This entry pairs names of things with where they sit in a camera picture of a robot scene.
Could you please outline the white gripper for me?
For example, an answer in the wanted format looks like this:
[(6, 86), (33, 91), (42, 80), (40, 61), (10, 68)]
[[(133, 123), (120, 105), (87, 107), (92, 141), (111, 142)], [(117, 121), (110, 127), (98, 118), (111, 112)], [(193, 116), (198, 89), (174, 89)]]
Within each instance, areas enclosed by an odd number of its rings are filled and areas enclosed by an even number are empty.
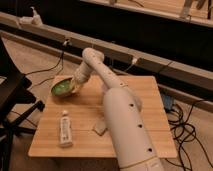
[(79, 92), (83, 85), (90, 79), (91, 73), (92, 69), (86, 63), (81, 63), (72, 76), (70, 82), (71, 92)]

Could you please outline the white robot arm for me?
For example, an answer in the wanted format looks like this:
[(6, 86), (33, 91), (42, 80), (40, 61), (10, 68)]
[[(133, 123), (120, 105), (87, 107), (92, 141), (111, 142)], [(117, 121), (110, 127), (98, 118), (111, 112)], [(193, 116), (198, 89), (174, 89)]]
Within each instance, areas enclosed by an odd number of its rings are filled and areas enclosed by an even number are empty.
[(107, 90), (103, 97), (103, 111), (120, 171), (164, 171), (141, 116), (141, 100), (104, 63), (104, 54), (85, 48), (83, 61), (74, 72), (73, 83), (86, 83), (93, 71)]

